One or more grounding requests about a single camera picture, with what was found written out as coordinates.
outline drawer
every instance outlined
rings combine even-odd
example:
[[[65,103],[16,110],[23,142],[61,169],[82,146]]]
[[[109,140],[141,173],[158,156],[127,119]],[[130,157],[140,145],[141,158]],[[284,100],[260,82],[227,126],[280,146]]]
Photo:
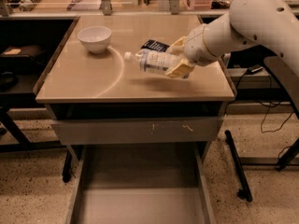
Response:
[[[195,143],[86,146],[76,177],[67,224],[215,223]]]
[[[63,145],[212,141],[222,118],[63,119],[51,124]]]

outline speckled floor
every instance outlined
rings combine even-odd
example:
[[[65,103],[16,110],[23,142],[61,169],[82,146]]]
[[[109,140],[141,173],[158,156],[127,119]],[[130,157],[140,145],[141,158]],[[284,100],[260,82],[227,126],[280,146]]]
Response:
[[[276,129],[289,114],[267,116],[263,129]],[[264,115],[225,117],[218,138],[207,154],[204,170],[217,223],[299,224],[299,167],[277,172],[273,167],[244,167],[253,202],[236,197],[240,188],[225,130],[230,130],[240,156],[276,157],[299,136],[299,121],[292,116],[275,133],[261,133]],[[31,141],[56,136],[47,119],[17,120]],[[9,133],[1,144],[14,143]],[[38,150],[0,154],[0,223],[64,223],[74,188],[65,184],[62,170],[66,150]]]

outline bowl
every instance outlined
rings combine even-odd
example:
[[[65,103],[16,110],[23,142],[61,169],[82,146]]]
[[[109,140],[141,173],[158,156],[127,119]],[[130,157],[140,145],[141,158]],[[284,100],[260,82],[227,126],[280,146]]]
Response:
[[[111,30],[104,26],[92,26],[78,33],[82,46],[92,53],[102,53],[110,44]]]

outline white bottle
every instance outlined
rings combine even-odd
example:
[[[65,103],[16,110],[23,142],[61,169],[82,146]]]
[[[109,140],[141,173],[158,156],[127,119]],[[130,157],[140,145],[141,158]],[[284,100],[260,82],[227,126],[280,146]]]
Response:
[[[181,61],[181,57],[166,52],[142,49],[136,54],[125,52],[124,60],[133,61],[144,72],[164,75],[169,67],[177,65]]]

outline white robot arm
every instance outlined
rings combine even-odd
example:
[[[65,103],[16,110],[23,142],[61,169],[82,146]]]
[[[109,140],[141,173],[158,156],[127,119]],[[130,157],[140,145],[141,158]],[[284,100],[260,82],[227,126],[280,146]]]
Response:
[[[283,0],[234,0],[229,14],[192,30],[184,44],[191,62],[206,65],[221,55],[262,45],[299,76],[299,21]]]

